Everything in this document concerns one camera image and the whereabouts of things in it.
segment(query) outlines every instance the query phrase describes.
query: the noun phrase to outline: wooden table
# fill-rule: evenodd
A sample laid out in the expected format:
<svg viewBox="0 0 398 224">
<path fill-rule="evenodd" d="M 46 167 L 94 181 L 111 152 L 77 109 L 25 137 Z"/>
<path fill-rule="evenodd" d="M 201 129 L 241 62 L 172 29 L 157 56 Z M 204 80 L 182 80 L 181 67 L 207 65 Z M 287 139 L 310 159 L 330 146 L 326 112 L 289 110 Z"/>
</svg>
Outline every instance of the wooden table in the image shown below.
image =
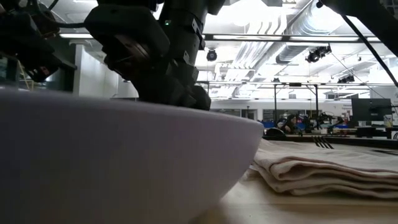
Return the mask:
<svg viewBox="0 0 398 224">
<path fill-rule="evenodd" d="M 364 150 L 367 149 L 355 148 L 355 151 Z M 398 201 L 359 198 L 339 193 L 307 197 L 277 194 L 267 186 L 258 172 L 248 170 L 217 206 L 189 224 L 227 223 L 395 224 L 398 223 Z"/>
</svg>

